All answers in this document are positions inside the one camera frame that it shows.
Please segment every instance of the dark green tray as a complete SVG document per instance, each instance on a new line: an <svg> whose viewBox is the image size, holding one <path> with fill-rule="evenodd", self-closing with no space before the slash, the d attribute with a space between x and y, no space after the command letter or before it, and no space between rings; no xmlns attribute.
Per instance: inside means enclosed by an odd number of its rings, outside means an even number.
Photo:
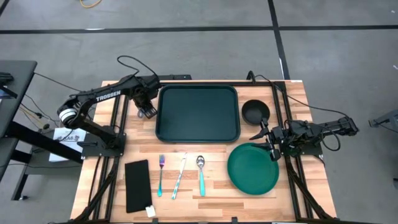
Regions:
<svg viewBox="0 0 398 224"><path fill-rule="evenodd" d="M156 136L165 142L233 142L238 94L228 85L168 85L159 93Z"/></svg>

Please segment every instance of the wooden tabletop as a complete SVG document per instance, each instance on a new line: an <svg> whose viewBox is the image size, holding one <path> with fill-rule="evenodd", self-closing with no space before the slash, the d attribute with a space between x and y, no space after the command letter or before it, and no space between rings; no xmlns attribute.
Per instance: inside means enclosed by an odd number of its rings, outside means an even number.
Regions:
<svg viewBox="0 0 398 224"><path fill-rule="evenodd" d="M103 85L116 81L104 81ZM301 81L286 81L287 93L294 98L307 103L304 85ZM239 108L247 100L261 100L266 103L271 111L269 120L270 129L277 126L274 100L271 87L268 86L236 86L238 92ZM280 105L283 109L283 100L279 95ZM157 99L152 100L157 106ZM109 125L113 108L113 100L98 103L94 121L101 125ZM293 119L311 121L312 117L308 107L290 100ZM120 103L118 120L121 117L122 103ZM134 103L129 104L126 123L127 143L125 153L121 158L114 196L111 222L151 222L145 211L126 213L126 184L124 164L147 159L149 161L150 185L152 188L152 201L156 210L156 217L160 222L230 222L231 217L237 217L240 222L270 222L294 221L292 200L290 197L289 183L285 162L278 160L279 180L276 186L268 193L259 196L247 195L240 192L232 185L228 178L226 162L231 151L238 145L249 142L249 138L259 132L259 127L246 124L242 117L240 138L228 144L172 144L164 143L156 138L156 119L140 119L137 117L137 108ZM187 162L178 189L176 200L172 200L172 190L177 181L180 161L187 152ZM163 196L157 196L159 184L159 154L165 154L163 171ZM196 158L202 155L206 159L203 168L205 177L206 197L200 196L199 169ZM77 217L88 203L91 182L97 157L86 159L83 163L81 176L76 191L71 218ZM308 189L318 203L331 216L335 216L328 180L323 164L313 156L302 156L303 169L307 179ZM98 186L101 164L95 183ZM305 217L302 194L297 189L301 214ZM99 217L104 217L106 199L104 194Z"/></svg>

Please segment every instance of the green plate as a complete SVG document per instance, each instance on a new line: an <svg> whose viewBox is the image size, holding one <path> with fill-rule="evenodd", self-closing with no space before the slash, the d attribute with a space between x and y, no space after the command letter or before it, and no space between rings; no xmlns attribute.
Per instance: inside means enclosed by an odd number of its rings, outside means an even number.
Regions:
<svg viewBox="0 0 398 224"><path fill-rule="evenodd" d="M270 152L245 143L236 147L228 158L228 175L241 191L261 195L275 187L279 177L277 162L272 162Z"/></svg>

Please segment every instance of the black bowl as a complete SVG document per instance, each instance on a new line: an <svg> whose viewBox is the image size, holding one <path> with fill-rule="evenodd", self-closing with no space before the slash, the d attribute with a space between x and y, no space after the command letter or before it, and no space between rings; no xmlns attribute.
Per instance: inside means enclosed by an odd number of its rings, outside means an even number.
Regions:
<svg viewBox="0 0 398 224"><path fill-rule="evenodd" d="M260 125L261 119L269 119L269 116L268 106L259 100L249 100L243 104L242 117L248 124Z"/></svg>

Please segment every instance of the black desk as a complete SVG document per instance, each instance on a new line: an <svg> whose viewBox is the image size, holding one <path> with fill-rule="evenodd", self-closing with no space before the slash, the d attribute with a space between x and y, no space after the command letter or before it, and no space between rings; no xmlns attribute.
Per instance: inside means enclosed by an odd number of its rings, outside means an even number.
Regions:
<svg viewBox="0 0 398 224"><path fill-rule="evenodd" d="M58 141L54 141L51 138L52 136L46 137L40 132L33 131L13 121L33 79L36 65L37 62L35 61L0 60L0 72L10 73L14 77L13 81L6 84L8 89L18 95L16 99L2 100L0 103L0 181L10 160L23 162L30 166L62 166L64 163L54 164L48 162L47 155L51 152L79 164L83 163L79 152L60 144ZM45 149L46 152L35 156L35 154L18 151L16 150L18 140ZM39 164L38 161L46 162L46 164ZM12 200L19 199L27 176L31 173L32 169L25 166Z"/></svg>

